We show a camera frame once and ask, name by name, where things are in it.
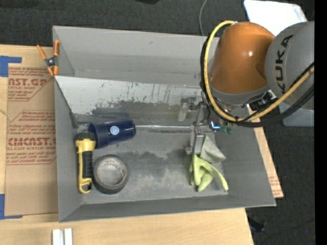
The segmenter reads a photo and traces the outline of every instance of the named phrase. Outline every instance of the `silver bracket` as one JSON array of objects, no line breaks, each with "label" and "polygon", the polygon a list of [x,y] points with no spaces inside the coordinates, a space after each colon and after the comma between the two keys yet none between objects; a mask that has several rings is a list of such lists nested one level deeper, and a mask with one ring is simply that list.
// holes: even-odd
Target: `silver bracket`
[{"label": "silver bracket", "polygon": [[52,245],[73,245],[72,228],[52,230]]},{"label": "silver bracket", "polygon": [[53,56],[51,58],[45,58],[45,63],[47,67],[52,67],[54,65],[57,65],[57,56]]}]

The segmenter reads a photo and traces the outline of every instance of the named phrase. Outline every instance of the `orange clamp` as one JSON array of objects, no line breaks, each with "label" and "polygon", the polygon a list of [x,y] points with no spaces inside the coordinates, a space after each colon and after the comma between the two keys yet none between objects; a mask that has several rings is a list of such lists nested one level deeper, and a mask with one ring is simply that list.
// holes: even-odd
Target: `orange clamp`
[{"label": "orange clamp", "polygon": [[59,54],[60,54],[60,50],[59,50],[60,44],[61,43],[59,40],[55,41],[54,53],[53,53],[54,56],[52,58],[47,58],[45,56],[43,49],[39,45],[36,46],[40,52],[42,59],[45,61],[46,65],[48,67],[48,71],[51,74],[51,76],[56,76],[56,75],[58,75],[58,72],[59,72],[59,68],[56,65],[56,58],[59,57]]}]

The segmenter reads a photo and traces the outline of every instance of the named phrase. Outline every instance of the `white cable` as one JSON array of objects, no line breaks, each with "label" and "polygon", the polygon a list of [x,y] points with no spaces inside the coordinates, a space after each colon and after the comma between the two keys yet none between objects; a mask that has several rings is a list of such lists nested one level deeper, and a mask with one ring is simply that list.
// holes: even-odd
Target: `white cable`
[{"label": "white cable", "polygon": [[204,8],[204,6],[205,6],[205,4],[206,4],[207,1],[208,1],[208,0],[205,0],[205,1],[203,2],[203,5],[202,5],[201,10],[200,10],[200,15],[199,15],[200,31],[201,31],[201,34],[202,34],[202,35],[204,35],[204,34],[203,34],[202,24],[201,24],[201,15],[202,15],[202,10],[203,10],[203,8]]}]

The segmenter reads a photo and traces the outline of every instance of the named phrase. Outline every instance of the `white paper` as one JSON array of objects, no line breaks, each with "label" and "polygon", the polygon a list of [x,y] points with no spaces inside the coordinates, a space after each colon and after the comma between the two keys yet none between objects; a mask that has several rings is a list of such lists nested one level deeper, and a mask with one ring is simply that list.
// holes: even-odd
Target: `white paper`
[{"label": "white paper", "polygon": [[250,22],[265,27],[275,36],[291,25],[307,21],[302,8],[295,4],[245,0],[244,8]]}]

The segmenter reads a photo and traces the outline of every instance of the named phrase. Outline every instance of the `white label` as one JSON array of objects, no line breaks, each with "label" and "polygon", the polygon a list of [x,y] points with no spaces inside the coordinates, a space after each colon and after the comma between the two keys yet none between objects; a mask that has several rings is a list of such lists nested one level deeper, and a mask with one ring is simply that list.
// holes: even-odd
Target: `white label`
[{"label": "white label", "polygon": [[110,128],[110,132],[112,135],[117,135],[117,134],[119,134],[119,128],[117,126],[112,126]]}]

